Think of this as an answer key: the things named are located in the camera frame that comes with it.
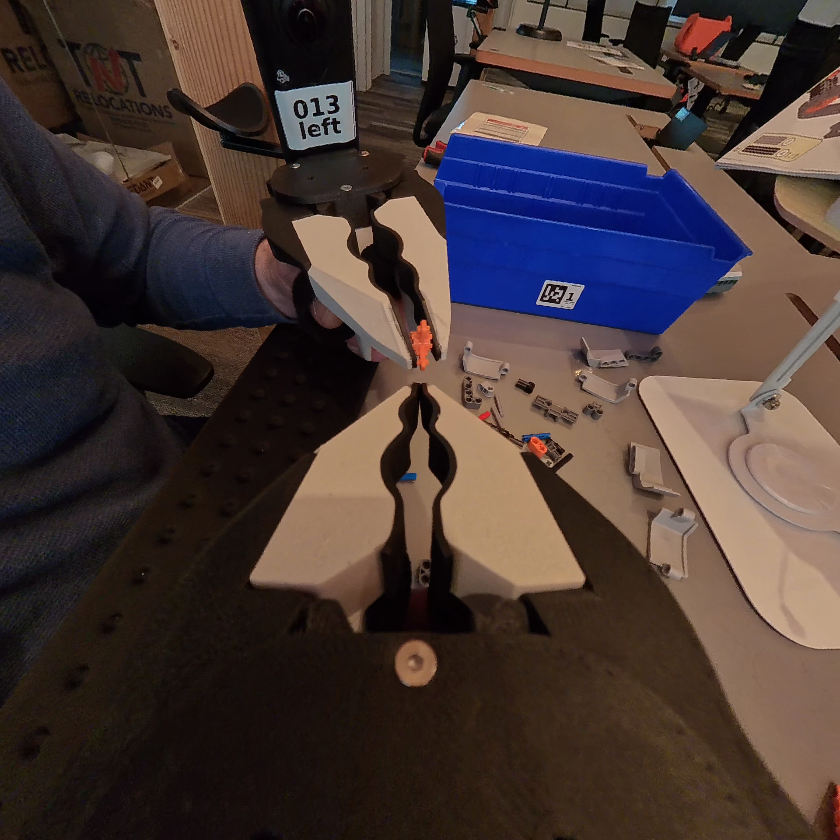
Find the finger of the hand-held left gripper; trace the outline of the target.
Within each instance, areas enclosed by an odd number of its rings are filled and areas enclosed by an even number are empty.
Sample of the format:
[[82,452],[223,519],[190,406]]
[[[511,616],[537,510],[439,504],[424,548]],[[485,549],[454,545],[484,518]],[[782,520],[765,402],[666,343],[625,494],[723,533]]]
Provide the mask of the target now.
[[425,321],[430,354],[447,358],[451,326],[445,238],[414,196],[392,198],[373,211],[374,246],[402,294],[409,330]]
[[350,248],[350,223],[343,217],[312,215],[292,226],[309,259],[316,298],[353,330],[363,358],[371,361],[377,350],[403,368],[413,368],[414,356],[391,299],[372,282],[371,265]]

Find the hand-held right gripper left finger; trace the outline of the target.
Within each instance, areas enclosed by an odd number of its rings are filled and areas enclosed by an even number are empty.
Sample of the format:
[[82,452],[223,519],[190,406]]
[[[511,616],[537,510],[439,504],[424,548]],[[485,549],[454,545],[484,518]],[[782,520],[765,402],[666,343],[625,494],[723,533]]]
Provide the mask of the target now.
[[421,385],[405,386],[322,444],[249,580],[362,612],[372,632],[404,629],[412,567],[403,499]]

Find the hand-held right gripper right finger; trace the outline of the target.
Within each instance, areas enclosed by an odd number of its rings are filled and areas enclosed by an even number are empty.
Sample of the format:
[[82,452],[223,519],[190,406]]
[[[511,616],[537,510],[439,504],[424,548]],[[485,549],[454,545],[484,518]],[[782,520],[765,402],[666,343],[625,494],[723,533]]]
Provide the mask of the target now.
[[557,476],[435,385],[422,386],[422,560],[427,624],[470,631],[469,595],[576,591],[585,573],[531,472]]

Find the light grey curved panel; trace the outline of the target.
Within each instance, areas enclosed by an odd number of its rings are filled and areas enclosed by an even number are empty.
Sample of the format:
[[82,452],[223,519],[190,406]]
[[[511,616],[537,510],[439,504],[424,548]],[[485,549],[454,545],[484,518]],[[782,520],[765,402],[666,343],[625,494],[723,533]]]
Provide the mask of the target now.
[[476,354],[474,344],[471,341],[466,342],[463,349],[462,366],[464,372],[468,375],[494,382],[498,382],[510,370],[508,362]]
[[583,392],[604,403],[621,403],[637,391],[637,379],[634,377],[623,384],[616,384],[602,378],[591,369],[582,369],[575,373],[575,379],[581,384]]
[[687,578],[687,540],[697,525],[696,513],[684,508],[663,507],[650,522],[647,559],[663,576],[677,581]]

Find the person's left forearm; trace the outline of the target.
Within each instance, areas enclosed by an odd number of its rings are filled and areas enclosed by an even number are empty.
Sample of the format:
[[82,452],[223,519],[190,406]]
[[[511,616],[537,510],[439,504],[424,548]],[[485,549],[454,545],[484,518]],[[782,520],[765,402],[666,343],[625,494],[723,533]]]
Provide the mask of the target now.
[[77,290],[103,326],[265,327],[284,321],[257,280],[256,230],[153,207],[119,215]]

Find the person's left hand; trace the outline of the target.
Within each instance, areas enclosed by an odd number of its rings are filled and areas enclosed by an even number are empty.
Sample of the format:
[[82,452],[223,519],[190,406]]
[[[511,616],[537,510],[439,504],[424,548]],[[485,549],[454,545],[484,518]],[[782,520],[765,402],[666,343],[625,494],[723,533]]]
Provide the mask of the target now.
[[[280,262],[274,257],[270,243],[263,238],[255,252],[255,277],[263,296],[274,309],[287,320],[297,318],[292,299],[292,283],[298,275],[298,269]],[[332,313],[319,299],[310,306],[314,321],[325,329],[337,329],[343,326],[338,316]]]

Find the wooden pillar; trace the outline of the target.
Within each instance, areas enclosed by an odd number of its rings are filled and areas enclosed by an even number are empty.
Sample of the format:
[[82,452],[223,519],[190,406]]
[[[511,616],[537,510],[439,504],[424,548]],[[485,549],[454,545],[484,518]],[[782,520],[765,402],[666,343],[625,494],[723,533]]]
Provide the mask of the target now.
[[[239,1],[156,1],[178,78],[198,104],[215,103],[241,83],[262,91],[256,53]],[[223,148],[217,134],[195,127],[197,142],[227,225],[261,228],[260,201],[279,161]]]

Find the black dimpled pad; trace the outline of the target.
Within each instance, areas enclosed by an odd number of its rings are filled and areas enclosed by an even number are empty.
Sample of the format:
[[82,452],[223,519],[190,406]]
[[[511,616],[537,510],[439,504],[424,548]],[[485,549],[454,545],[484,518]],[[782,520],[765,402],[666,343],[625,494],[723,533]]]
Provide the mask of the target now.
[[277,327],[2,708],[2,838],[71,837],[87,749],[132,739],[166,661],[217,607],[211,548],[288,468],[359,415],[377,363]]

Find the blue storage bin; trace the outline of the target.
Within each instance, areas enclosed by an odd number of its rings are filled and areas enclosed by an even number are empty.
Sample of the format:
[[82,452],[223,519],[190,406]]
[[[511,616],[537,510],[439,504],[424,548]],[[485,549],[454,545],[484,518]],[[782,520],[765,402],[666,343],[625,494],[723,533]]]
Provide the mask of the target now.
[[664,333],[752,251],[677,171],[453,133],[452,302]]

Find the light grey boxy panel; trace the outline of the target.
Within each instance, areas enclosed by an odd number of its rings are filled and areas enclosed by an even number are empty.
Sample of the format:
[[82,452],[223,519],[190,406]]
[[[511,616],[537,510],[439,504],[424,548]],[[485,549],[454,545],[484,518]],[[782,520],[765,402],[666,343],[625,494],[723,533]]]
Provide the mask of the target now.
[[631,442],[628,446],[628,472],[633,485],[662,497],[679,497],[677,490],[664,484],[661,454],[657,448]]

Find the light grey panel with holes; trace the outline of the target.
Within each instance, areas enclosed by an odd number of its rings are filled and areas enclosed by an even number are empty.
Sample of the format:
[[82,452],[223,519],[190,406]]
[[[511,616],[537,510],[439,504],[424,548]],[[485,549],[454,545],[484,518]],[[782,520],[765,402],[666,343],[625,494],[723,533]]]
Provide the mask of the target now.
[[593,369],[613,369],[627,367],[629,362],[620,350],[594,350],[584,337],[581,337],[581,353],[586,363]]

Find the large printed cardboard box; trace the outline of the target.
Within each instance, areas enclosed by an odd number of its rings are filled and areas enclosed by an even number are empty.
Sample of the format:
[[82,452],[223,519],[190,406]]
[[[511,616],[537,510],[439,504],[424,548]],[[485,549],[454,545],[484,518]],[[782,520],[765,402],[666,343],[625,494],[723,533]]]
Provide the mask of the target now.
[[169,142],[206,177],[193,122],[166,93],[179,85],[152,1],[25,2],[87,134],[148,150]]

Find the open cardboard box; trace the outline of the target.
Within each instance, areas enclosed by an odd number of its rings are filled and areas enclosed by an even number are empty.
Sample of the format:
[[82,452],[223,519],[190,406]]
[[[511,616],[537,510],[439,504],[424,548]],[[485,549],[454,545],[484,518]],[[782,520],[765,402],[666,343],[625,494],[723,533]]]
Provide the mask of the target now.
[[83,160],[145,202],[168,193],[186,181],[187,175],[171,142],[142,150],[95,140],[83,134],[77,139],[66,133],[57,136]]

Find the white book stand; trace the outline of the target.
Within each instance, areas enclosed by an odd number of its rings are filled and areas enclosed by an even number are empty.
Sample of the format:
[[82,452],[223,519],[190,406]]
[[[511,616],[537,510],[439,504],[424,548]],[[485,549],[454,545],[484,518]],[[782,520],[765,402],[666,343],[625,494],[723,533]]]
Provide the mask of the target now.
[[752,256],[668,328],[640,396],[751,606],[794,643],[838,649],[838,260],[711,164],[670,164]]

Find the background wooden table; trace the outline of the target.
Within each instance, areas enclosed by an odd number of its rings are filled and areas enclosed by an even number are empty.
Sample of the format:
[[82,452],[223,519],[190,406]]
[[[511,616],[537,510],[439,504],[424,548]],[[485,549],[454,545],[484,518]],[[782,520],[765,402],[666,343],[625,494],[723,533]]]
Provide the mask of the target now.
[[531,89],[596,102],[638,107],[642,100],[672,102],[677,86],[625,48],[582,48],[571,42],[494,30],[476,60],[520,78]]

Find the dark teal container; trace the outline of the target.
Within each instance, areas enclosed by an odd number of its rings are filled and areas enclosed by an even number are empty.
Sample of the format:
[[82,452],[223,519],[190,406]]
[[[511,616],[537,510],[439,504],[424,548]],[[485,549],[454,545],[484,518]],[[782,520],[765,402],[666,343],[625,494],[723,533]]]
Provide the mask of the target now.
[[677,151],[686,151],[707,129],[707,123],[696,114],[681,107],[671,116],[670,120],[660,129],[654,144]]

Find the orange plastic case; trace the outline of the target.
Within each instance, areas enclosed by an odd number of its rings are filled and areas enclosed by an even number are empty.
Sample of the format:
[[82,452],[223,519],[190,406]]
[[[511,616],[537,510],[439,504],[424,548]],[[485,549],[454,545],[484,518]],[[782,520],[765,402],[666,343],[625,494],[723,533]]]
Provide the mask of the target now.
[[675,37],[674,50],[683,56],[700,54],[716,39],[731,32],[732,16],[723,19],[703,17],[693,13],[686,19]]

